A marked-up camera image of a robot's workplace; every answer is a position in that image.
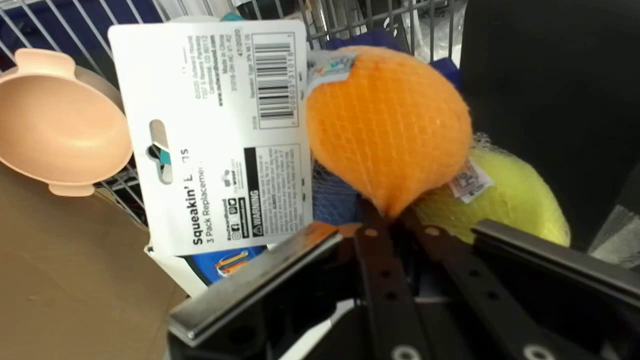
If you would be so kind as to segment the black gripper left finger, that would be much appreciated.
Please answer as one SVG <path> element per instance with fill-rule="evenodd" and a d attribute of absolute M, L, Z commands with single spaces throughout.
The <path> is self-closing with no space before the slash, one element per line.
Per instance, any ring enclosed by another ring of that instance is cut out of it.
<path fill-rule="evenodd" d="M 356 230 L 354 248 L 374 357 L 428 360 L 430 347 L 389 223 L 370 200 L 363 200 L 359 208 L 363 226 Z"/>

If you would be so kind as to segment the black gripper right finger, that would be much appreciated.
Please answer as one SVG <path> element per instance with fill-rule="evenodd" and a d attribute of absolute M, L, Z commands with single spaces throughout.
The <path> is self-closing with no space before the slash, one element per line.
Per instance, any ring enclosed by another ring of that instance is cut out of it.
<path fill-rule="evenodd" d="M 424 226 L 414 213 L 405 213 L 399 223 L 417 238 L 424 255 L 442 268 L 506 360 L 598 360 L 539 325 L 468 244 L 445 227 Z"/>

